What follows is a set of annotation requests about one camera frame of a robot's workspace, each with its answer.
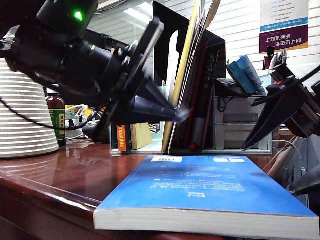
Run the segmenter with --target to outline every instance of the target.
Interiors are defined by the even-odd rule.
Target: green led light
[[[75,13],[74,13],[74,18],[75,19],[77,19],[77,20],[79,20],[80,22],[82,22],[82,13],[80,12],[80,11],[76,11]]]

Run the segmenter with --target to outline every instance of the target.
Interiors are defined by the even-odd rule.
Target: robotic arm
[[[32,6],[30,1],[25,2],[22,6]],[[34,7],[25,11],[2,15],[7,18],[0,19],[0,36],[9,27],[19,27],[11,29],[0,41],[0,58],[6,59],[12,71],[20,71],[58,91],[70,105],[106,107],[97,137],[110,122],[179,122],[186,117],[186,113],[167,102],[144,67],[163,31],[164,25],[157,17],[150,22],[139,44],[118,44],[111,54],[86,39],[106,40],[105,35],[87,30],[98,7],[97,0],[34,2]],[[15,9],[6,9],[12,4],[9,0],[2,3],[2,11],[10,14]]]

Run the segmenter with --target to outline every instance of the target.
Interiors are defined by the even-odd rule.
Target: barcode label
[[[182,162],[182,156],[154,156],[151,162]]]
[[[215,161],[216,163],[228,163],[228,159],[227,158],[213,158],[213,161]]]
[[[242,158],[229,158],[229,161],[231,163],[245,163],[246,161],[243,160]]]

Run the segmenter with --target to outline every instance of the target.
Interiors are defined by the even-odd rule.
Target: purple sign
[[[275,50],[305,49],[308,47],[309,26],[296,26],[260,33],[260,53],[266,53],[267,47]]]

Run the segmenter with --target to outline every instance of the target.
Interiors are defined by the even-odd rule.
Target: stack of paper cups
[[[52,126],[43,87],[0,59],[0,96],[29,119]],[[0,103],[0,159],[34,157],[59,149],[55,131],[36,125]]]

